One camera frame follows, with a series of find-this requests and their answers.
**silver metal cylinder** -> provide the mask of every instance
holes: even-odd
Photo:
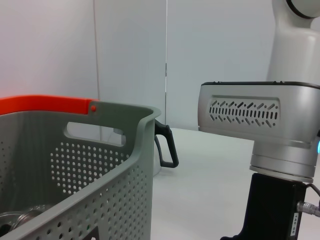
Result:
[[[320,217],[319,207],[308,202],[302,202],[302,201],[298,202],[297,210],[298,212],[301,212],[301,213],[306,213],[306,214]]]
[[[285,179],[301,181],[303,178],[303,182],[312,182],[317,165],[319,140],[319,137],[316,137],[311,148],[255,141],[251,166],[255,167],[254,171],[257,172],[268,170],[285,174],[281,176]]]

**gray metal housing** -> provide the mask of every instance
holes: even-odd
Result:
[[[198,101],[199,130],[254,140],[251,169],[312,182],[320,129],[320,90],[303,84],[208,84]]]
[[[0,212],[52,208],[3,240],[149,240],[155,118],[152,107],[92,101],[88,115],[0,116]],[[69,122],[120,129],[124,146],[71,137]]]

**perforated basket wall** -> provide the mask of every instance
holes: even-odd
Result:
[[[93,101],[87,115],[0,116],[0,212],[53,207],[4,240],[148,240],[155,108]],[[121,129],[124,146],[73,138],[69,122]]]

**white wall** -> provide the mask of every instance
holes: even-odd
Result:
[[[93,0],[0,2],[0,97],[98,98]],[[98,127],[71,132],[100,138]]]
[[[275,28],[271,3],[168,0],[167,124],[198,128],[205,82],[266,80]],[[320,29],[318,19],[313,27]]]
[[[95,0],[102,101],[149,105],[165,122],[166,0]]]
[[[164,122],[166,6],[166,0],[2,0],[0,98],[48,94],[150,105],[161,109]],[[68,129],[100,139],[98,127]]]

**black handle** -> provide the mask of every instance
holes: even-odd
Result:
[[[158,151],[159,151],[160,166],[165,167],[165,168],[172,168],[172,169],[177,167],[179,165],[179,159],[178,159],[178,155],[177,155],[177,151],[176,151],[174,136],[172,135],[172,131],[171,131],[169,125],[164,125],[164,124],[160,123],[159,121],[155,120],[154,135],[155,135],[154,136],[155,144],[156,144]],[[169,147],[172,162],[167,162],[167,161],[163,160],[157,135],[162,135],[165,137],[166,142]]]

